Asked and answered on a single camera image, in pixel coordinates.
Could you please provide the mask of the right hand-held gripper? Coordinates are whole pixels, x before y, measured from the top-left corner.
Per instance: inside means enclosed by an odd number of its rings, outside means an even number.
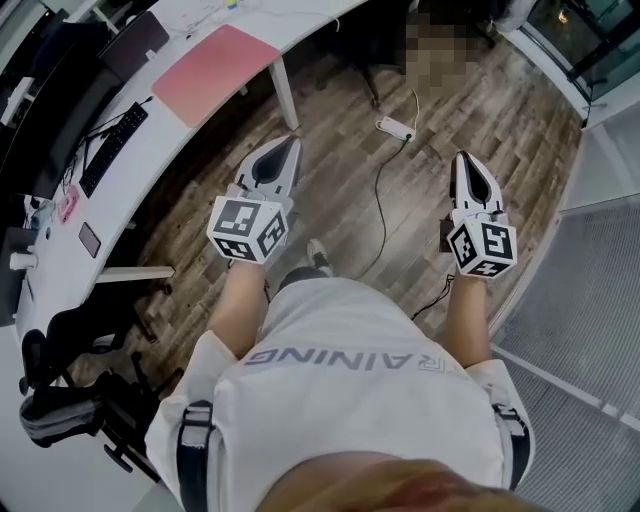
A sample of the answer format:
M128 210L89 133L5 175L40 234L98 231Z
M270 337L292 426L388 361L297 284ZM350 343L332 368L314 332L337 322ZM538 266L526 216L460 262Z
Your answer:
M498 277L517 263L516 229L502 209L501 189L475 156L459 151L451 162L453 228L446 240L460 275ZM470 207L472 204L488 208Z

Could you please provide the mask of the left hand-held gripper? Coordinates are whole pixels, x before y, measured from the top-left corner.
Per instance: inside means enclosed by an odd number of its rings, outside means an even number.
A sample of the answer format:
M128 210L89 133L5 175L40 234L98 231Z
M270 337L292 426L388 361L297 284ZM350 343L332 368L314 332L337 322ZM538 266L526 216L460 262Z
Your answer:
M301 139L274 139L249 154L234 182L215 199L207 237L229 260L263 265L283 246L295 221L291 193L302 161Z

